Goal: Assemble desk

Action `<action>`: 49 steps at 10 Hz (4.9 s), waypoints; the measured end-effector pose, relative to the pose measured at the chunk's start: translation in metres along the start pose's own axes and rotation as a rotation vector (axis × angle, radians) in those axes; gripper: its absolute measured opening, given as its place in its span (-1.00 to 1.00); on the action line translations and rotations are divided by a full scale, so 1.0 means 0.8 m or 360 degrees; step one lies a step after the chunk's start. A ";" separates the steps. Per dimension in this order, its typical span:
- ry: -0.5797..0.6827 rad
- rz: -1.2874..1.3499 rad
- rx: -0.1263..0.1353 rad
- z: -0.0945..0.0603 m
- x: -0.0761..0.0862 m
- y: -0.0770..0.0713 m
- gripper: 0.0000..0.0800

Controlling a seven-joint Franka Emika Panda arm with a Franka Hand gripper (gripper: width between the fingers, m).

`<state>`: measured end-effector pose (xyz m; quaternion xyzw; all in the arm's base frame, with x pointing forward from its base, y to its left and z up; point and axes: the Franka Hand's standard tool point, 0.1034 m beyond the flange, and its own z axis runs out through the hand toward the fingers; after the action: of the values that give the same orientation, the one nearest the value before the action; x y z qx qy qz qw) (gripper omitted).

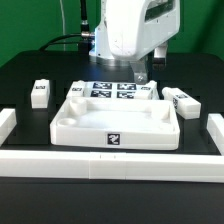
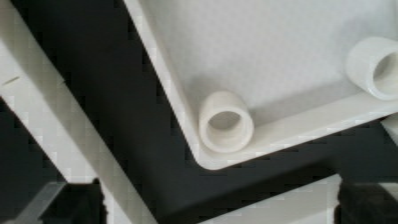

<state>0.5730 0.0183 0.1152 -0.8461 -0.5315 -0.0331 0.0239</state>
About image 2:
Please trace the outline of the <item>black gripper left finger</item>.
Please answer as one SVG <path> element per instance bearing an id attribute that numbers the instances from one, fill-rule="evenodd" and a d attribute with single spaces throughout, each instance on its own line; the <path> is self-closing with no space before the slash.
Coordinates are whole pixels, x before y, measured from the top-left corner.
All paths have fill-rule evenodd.
<path id="1" fill-rule="evenodd" d="M 107 224 L 100 181 L 50 182 L 11 224 Z"/>

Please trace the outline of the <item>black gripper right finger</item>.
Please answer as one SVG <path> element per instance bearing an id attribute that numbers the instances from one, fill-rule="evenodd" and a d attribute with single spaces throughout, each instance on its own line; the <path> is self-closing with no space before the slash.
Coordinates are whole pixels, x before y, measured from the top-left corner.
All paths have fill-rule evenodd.
<path id="1" fill-rule="evenodd" d="M 398 183 L 341 183 L 334 224 L 398 224 Z"/>

